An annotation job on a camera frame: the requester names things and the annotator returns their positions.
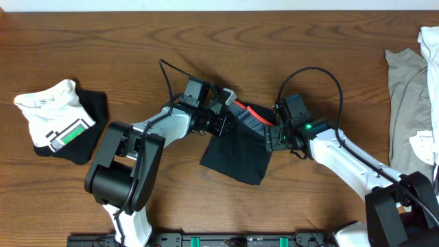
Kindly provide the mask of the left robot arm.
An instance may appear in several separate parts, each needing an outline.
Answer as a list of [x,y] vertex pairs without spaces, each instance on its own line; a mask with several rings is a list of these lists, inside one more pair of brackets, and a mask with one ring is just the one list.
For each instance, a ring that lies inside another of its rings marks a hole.
[[110,123],[84,181],[112,218],[117,246],[146,246],[152,234],[145,205],[158,173],[163,150],[190,132],[221,136],[228,127],[226,109],[237,96],[230,89],[216,93],[208,106],[206,93],[174,95],[161,111],[132,124]]

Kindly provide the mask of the black leggings with grey waistband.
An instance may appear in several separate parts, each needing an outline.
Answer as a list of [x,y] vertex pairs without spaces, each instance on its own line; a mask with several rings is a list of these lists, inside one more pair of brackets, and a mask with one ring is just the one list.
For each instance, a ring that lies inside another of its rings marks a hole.
[[274,126],[273,110],[234,101],[228,107],[232,124],[222,137],[213,137],[200,164],[248,185],[259,185],[268,168],[265,129]]

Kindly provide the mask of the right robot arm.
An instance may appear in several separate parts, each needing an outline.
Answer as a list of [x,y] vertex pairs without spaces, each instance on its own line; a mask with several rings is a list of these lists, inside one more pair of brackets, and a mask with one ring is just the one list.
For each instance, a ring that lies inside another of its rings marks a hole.
[[267,127],[265,143],[269,151],[290,150],[329,168],[364,201],[366,222],[337,229],[328,245],[438,245],[438,201],[422,173],[406,175],[384,165],[326,119]]

